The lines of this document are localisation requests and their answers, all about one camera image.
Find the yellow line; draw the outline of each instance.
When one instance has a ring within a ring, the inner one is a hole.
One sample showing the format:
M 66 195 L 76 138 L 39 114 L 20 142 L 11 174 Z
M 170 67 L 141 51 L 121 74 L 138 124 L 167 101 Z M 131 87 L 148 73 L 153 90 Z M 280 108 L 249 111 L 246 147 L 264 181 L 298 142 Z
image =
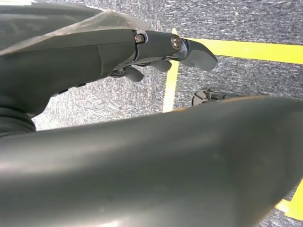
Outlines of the yellow line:
M 303 180 L 298 186 L 286 216 L 303 221 Z
M 177 30 L 173 28 L 173 34 L 176 34 Z M 170 61 L 172 68 L 167 72 L 166 86 L 165 88 L 165 96 L 163 101 L 163 113 L 172 111 L 174 107 L 175 92 L 176 90 L 177 76 L 179 68 L 178 61 Z
M 280 210 L 282 212 L 286 213 L 289 210 L 289 201 L 287 200 L 281 200 L 280 203 L 276 205 L 276 208 Z
M 303 64 L 303 45 L 187 39 L 202 43 L 215 55 Z

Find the transparent plastic film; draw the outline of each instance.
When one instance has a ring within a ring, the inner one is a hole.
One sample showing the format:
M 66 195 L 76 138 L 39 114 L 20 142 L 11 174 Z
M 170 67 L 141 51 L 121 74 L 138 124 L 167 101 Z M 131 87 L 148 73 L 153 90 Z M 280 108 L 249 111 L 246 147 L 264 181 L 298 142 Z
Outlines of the transparent plastic film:
M 88 19 L 65 26 L 45 35 L 26 39 L 11 45 L 9 47 L 5 47 L 2 50 L 0 49 L 0 55 L 18 52 L 22 49 L 40 43 L 54 36 L 110 29 L 150 30 L 150 27 L 141 20 L 131 17 L 128 14 L 119 13 L 113 10 L 106 10 Z

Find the screw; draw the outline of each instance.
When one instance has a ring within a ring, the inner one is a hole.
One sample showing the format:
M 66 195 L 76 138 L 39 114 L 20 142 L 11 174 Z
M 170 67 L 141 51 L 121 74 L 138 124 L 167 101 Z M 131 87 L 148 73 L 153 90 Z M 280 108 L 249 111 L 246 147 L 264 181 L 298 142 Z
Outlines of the screw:
M 144 42 L 144 36 L 141 34 L 135 35 L 134 42 L 137 44 L 141 44 Z
M 172 45 L 175 50 L 180 50 L 181 49 L 181 39 L 178 35 L 174 35 L 172 38 Z

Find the robotic hand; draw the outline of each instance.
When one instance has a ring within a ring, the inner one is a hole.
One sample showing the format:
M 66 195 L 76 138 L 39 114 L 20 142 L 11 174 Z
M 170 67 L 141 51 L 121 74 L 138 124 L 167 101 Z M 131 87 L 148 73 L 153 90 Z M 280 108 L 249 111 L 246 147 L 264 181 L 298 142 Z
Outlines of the robotic hand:
M 0 107 L 29 118 L 71 87 L 106 77 L 140 82 L 144 75 L 133 65 L 164 72 L 175 60 L 209 71 L 217 63 L 204 45 L 110 10 L 39 1 L 0 13 Z

